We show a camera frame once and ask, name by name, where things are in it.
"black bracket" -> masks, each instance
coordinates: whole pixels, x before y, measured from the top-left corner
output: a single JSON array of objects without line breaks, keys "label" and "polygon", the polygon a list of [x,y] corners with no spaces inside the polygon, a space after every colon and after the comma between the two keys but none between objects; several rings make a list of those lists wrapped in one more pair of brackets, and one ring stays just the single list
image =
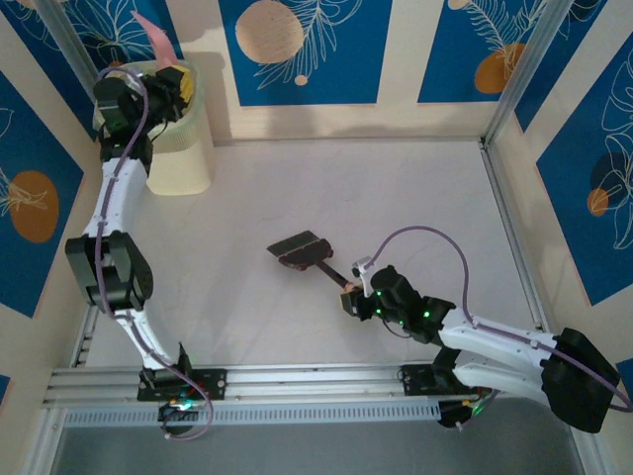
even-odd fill
[{"label": "black bracket", "polygon": [[[225,369],[193,369],[189,377],[205,390],[207,396],[212,401],[223,401],[226,391],[226,370]],[[168,388],[151,388],[145,382],[138,384],[136,396],[141,402],[177,401],[201,401],[204,398],[198,391],[184,382],[169,386]]]},{"label": "black bracket", "polygon": [[452,373],[437,374],[431,364],[401,366],[400,379],[405,396],[469,396],[473,388],[464,386]]},{"label": "black bracket", "polygon": [[401,366],[406,396],[469,396],[473,388],[464,386],[453,374],[458,349],[443,347],[432,364]]},{"label": "black bracket", "polygon": [[[153,293],[153,277],[132,237],[128,233],[112,231],[103,238],[101,251],[102,258],[105,255],[112,257],[112,264],[103,269],[112,310],[142,310],[145,300]],[[65,253],[86,302],[98,306],[103,312],[95,268],[95,238],[84,235],[69,239]]]}]

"orange circle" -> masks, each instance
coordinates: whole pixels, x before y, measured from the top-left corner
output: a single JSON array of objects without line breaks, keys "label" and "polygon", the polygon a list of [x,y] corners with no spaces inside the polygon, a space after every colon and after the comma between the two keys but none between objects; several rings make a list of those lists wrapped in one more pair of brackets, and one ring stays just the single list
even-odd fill
[{"label": "orange circle", "polygon": [[609,207],[609,195],[601,188],[596,188],[587,197],[587,207],[589,212],[596,217],[602,216],[606,213]]},{"label": "orange circle", "polygon": [[477,90],[484,94],[497,94],[505,89],[509,75],[506,77],[507,71],[504,56],[514,53],[514,57],[508,65],[510,72],[512,72],[524,49],[524,44],[512,44],[503,50],[500,49],[493,52],[484,59],[475,73],[475,87]]},{"label": "orange circle", "polygon": [[11,182],[9,198],[15,200],[9,212],[18,234],[35,244],[49,240],[59,218],[59,198],[52,181],[38,171],[23,171]]},{"label": "orange circle", "polygon": [[235,22],[235,37],[242,52],[260,64],[286,61],[304,45],[299,18],[275,0],[250,5]]},{"label": "orange circle", "polygon": [[304,76],[303,74],[298,75],[295,78],[295,84],[297,84],[298,86],[305,86],[306,84],[308,84],[308,77]]}]

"purple cable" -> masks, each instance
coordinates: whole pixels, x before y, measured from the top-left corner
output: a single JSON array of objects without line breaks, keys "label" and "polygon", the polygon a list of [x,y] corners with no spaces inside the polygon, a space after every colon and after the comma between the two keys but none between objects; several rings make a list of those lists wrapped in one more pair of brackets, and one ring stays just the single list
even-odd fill
[{"label": "purple cable", "polygon": [[173,375],[175,375],[176,377],[178,377],[179,379],[181,379],[182,381],[190,385],[192,388],[194,388],[205,399],[205,402],[209,406],[210,413],[209,413],[209,419],[207,420],[207,423],[203,426],[203,428],[200,431],[194,433],[193,435],[171,435],[167,432],[165,433],[165,436],[167,438],[170,438],[173,440],[183,440],[183,441],[194,440],[195,438],[198,438],[202,434],[207,432],[207,430],[209,430],[209,428],[211,427],[211,422],[214,416],[214,406],[213,406],[213,403],[211,402],[211,399],[209,398],[207,393],[198,384],[196,384],[195,381],[193,381],[191,378],[181,373],[177,369],[172,368],[170,364],[163,361],[162,358],[147,345],[147,343],[143,340],[142,336],[140,335],[140,332],[138,331],[138,328],[136,327],[135,322],[129,313],[126,313],[124,316],[116,316],[114,312],[112,311],[112,308],[110,307],[110,303],[108,302],[106,284],[103,277],[103,263],[101,261],[103,231],[107,223],[106,218],[108,216],[108,206],[110,205],[110,200],[112,198],[112,193],[114,191],[115,183],[117,182],[117,179],[119,177],[119,173],[121,173],[123,166],[130,158],[130,153],[132,151],[132,148],[136,140],[140,136],[140,133],[145,125],[145,122],[147,121],[147,115],[149,114],[149,97],[147,96],[147,89],[145,88],[144,84],[131,72],[127,71],[126,69],[122,67],[107,67],[106,69],[103,69],[101,72],[99,72],[97,79],[98,80],[102,79],[108,73],[112,71],[120,71],[120,72],[125,73],[138,85],[140,89],[140,93],[142,95],[143,105],[142,105],[142,115],[140,116],[140,122],[138,123],[138,127],[136,127],[134,134],[132,135],[132,137],[130,138],[130,141],[126,145],[126,148],[123,151],[123,155],[121,156],[119,163],[117,163],[117,166],[115,167],[113,176],[112,178],[110,178],[110,181],[108,182],[108,186],[106,187],[106,192],[104,194],[103,204],[101,206],[101,212],[100,212],[101,221],[97,224],[97,237],[95,241],[95,270],[96,270],[95,273],[97,274],[97,286],[99,288],[99,295],[101,297],[101,302],[103,303],[103,307],[104,307],[104,311],[106,315],[112,320],[123,320],[127,322],[130,325],[130,329],[132,331],[132,334],[135,336],[135,340],[138,343],[138,346],[140,346],[143,349],[143,351],[149,354],[149,356],[154,361],[156,361],[159,365],[161,365],[167,371],[169,371],[170,373],[172,373]]},{"label": "purple cable", "polygon": [[[471,315],[470,311],[468,310],[468,286],[469,286],[469,282],[470,282],[470,271],[468,269],[468,261],[466,260],[466,255],[464,254],[464,251],[460,248],[460,246],[457,244],[457,242],[455,242],[455,240],[453,240],[449,235],[443,233],[440,230],[437,230],[436,228],[431,228],[429,226],[408,226],[406,228],[402,228],[401,230],[397,230],[393,233],[391,233],[384,241],[382,244],[380,244],[380,247],[378,247],[378,250],[376,251],[376,253],[374,254],[374,256],[370,259],[370,261],[367,263],[367,267],[371,267],[372,265],[374,265],[374,262],[376,262],[376,259],[378,259],[378,257],[380,256],[380,254],[383,252],[383,250],[385,250],[385,247],[387,246],[387,244],[396,236],[401,235],[402,233],[406,233],[408,231],[428,231],[430,233],[434,233],[435,235],[440,236],[441,238],[446,239],[452,246],[453,248],[455,248],[455,250],[457,251],[457,253],[459,254],[460,259],[462,260],[462,265],[464,266],[464,291],[462,292],[462,308],[464,310],[464,315],[466,316],[466,319],[468,320],[468,323],[471,325],[475,325],[475,321],[473,319],[473,316]],[[519,334],[514,334],[511,332],[506,332],[504,330],[500,330],[500,329],[496,329],[493,327],[490,327],[486,324],[477,324],[477,328],[485,330],[489,333],[494,333],[503,337],[507,337],[510,339],[514,339],[516,341],[520,341],[522,343],[525,343],[527,345],[531,345],[532,340],[530,338],[527,338],[525,336],[521,336]],[[617,396],[625,405],[625,407],[621,407],[621,406],[615,406],[613,404],[609,405],[609,409],[613,409],[615,411],[620,411],[622,413],[633,413],[633,402],[631,402],[631,400],[629,398],[626,397],[626,395],[624,393],[622,393],[620,390],[618,390],[615,386],[613,386],[611,383],[609,383],[606,379],[604,379],[602,376],[600,376],[599,374],[597,374],[595,371],[593,371],[591,368],[587,367],[586,365],[580,363],[578,360],[574,359],[572,356],[559,351],[556,348],[553,348],[547,344],[541,343],[540,341],[537,342],[537,347],[540,349],[544,349],[548,352],[550,352],[551,354],[553,354],[554,356],[557,356],[561,359],[564,359],[565,361],[567,361],[568,363],[572,364],[573,366],[576,366],[578,369],[580,369],[581,371],[583,371],[585,374],[587,374],[588,376],[590,376],[591,378],[593,378],[595,381],[597,381],[598,383],[600,383],[602,386],[604,386],[606,389],[608,389],[611,393],[613,393],[615,396]]]}]

